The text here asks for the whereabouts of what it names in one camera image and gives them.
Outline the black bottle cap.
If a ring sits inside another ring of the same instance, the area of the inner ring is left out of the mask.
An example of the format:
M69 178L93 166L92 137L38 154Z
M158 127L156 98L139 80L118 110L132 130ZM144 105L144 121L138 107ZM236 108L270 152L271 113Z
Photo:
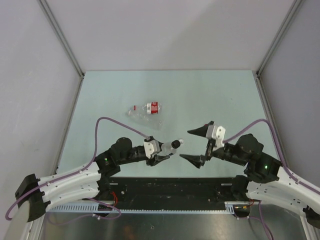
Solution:
M172 143L171 143L171 147L173 149L178 149L179 147L181 146L181 142L179 140L174 140Z

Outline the small clear blue-label bottle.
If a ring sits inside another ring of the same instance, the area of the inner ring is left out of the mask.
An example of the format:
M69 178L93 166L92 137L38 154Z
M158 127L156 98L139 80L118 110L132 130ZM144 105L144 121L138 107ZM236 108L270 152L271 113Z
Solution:
M176 140L179 140L179 141L180 141L180 143L181 143L180 147L184 144L184 140L183 140L182 138L181 138L181 139L176 139ZM169 154L175 154L175 153L177 152L178 148L177 148L177 149L172 148L172 147L171 147L171 143L172 143L172 141L171 141L171 142L163 143L163 144L161 145L161 147L160 147L161 152L160 152L160 153L161 153L163 156L169 155Z

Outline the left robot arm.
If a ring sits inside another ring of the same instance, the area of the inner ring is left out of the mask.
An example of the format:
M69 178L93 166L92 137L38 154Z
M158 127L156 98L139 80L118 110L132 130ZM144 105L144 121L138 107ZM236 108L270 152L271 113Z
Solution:
M105 200L111 193L109 178L119 173L122 165L145 162L153 167L169 159L183 143L183 139L162 143L150 136L143 145L133 146L129 138L121 137L91 163L47 177L26 176L15 192L17 205L29 202L31 222L62 204L81 199Z

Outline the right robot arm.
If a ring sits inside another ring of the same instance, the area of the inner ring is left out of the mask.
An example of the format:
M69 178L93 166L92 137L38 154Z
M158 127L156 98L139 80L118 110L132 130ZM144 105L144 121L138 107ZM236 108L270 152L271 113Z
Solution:
M278 158L274 158L263 151L263 144L253 134L246 133L259 122L270 124L263 118L255 120L228 139L225 139L226 129L213 121L188 130L189 134L208 140L206 150L203 155L182 154L181 157L198 169L211 158L243 166L244 174L234 177L230 188L235 200L266 202L296 213L319 228L319 187L290 170L278 146Z

